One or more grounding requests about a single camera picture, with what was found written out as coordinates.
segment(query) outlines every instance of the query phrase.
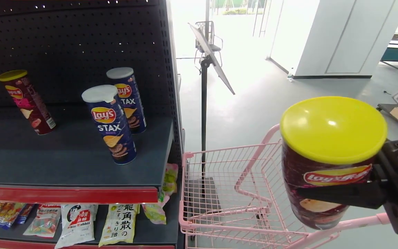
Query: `white pillar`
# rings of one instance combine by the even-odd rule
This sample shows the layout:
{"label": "white pillar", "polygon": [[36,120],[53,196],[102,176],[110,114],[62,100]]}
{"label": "white pillar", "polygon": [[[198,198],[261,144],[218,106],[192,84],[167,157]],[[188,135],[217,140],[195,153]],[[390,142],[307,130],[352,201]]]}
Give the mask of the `white pillar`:
{"label": "white pillar", "polygon": [[398,0],[279,2],[270,57],[298,77],[370,77],[398,26]]}

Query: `white lid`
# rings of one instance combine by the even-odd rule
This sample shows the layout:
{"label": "white lid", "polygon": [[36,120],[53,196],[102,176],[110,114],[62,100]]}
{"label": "white lid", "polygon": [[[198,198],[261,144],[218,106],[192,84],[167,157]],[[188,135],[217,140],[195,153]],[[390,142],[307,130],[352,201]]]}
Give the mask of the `white lid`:
{"label": "white lid", "polygon": [[131,67],[117,67],[107,71],[107,77],[110,79],[123,79],[133,74],[133,68]]}
{"label": "white lid", "polygon": [[117,95],[117,88],[114,85],[98,85],[85,90],[82,99],[87,103],[98,103],[105,101],[110,103]]}

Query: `potato chip can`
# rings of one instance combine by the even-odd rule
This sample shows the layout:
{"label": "potato chip can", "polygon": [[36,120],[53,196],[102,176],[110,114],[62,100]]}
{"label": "potato chip can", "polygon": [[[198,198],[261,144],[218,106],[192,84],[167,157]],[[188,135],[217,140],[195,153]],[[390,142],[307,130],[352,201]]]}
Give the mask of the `potato chip can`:
{"label": "potato chip can", "polygon": [[335,227],[347,205],[308,199],[296,189],[366,182],[387,137],[385,119],[365,102],[323,96],[289,107],[281,134],[283,180],[294,215],[313,229]]}
{"label": "potato chip can", "polygon": [[27,77],[26,70],[8,71],[0,75],[0,81],[24,117],[29,120],[38,135],[47,134],[56,127],[46,105]]}
{"label": "potato chip can", "polygon": [[114,85],[98,85],[85,90],[82,99],[116,164],[136,158],[136,147]]}
{"label": "potato chip can", "polygon": [[112,85],[117,88],[117,94],[127,117],[131,134],[144,132],[147,123],[133,68],[117,67],[110,69],[106,74]]}

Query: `wire basket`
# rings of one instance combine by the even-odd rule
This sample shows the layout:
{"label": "wire basket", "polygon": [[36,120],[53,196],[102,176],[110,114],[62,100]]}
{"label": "wire basket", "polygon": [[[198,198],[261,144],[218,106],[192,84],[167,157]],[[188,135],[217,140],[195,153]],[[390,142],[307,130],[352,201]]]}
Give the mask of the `wire basket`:
{"label": "wire basket", "polygon": [[[279,136],[278,130],[278,125],[272,127],[258,145],[183,155],[179,214],[183,233],[260,249],[314,249],[337,238],[341,230],[389,222],[386,214],[380,214],[308,232],[294,216],[286,194],[282,139],[270,142],[273,135]],[[211,243],[188,248],[221,247]]]}

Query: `candy bag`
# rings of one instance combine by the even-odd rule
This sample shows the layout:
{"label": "candy bag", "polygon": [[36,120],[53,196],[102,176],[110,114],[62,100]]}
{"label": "candy bag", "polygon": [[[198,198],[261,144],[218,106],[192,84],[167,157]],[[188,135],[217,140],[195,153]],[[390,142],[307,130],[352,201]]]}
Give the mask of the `candy bag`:
{"label": "candy bag", "polygon": [[0,202],[0,227],[9,229],[25,205],[25,203]]}
{"label": "candy bag", "polygon": [[21,213],[18,215],[18,217],[15,220],[16,224],[24,224],[27,220],[27,216],[29,216],[30,211],[32,211],[34,204],[26,204],[21,211]]}
{"label": "candy bag", "polygon": [[64,227],[55,249],[94,240],[94,210],[95,208],[90,204],[61,205]]}
{"label": "candy bag", "polygon": [[145,216],[153,223],[157,225],[167,224],[167,218],[164,212],[164,205],[168,202],[170,197],[164,195],[164,192],[159,192],[158,203],[145,203],[142,204]]}
{"label": "candy bag", "polygon": [[53,238],[60,219],[60,205],[40,204],[36,217],[23,235]]}
{"label": "candy bag", "polygon": [[179,167],[177,164],[167,164],[167,167],[165,168],[164,185],[162,186],[162,190],[168,196],[177,192],[176,180],[178,171]]}
{"label": "candy bag", "polygon": [[[96,214],[98,213],[98,205],[89,205],[90,212],[93,215],[93,221],[96,221]],[[65,223],[62,222],[62,229],[64,229]]]}
{"label": "candy bag", "polygon": [[110,204],[99,247],[118,242],[133,243],[139,204]]}

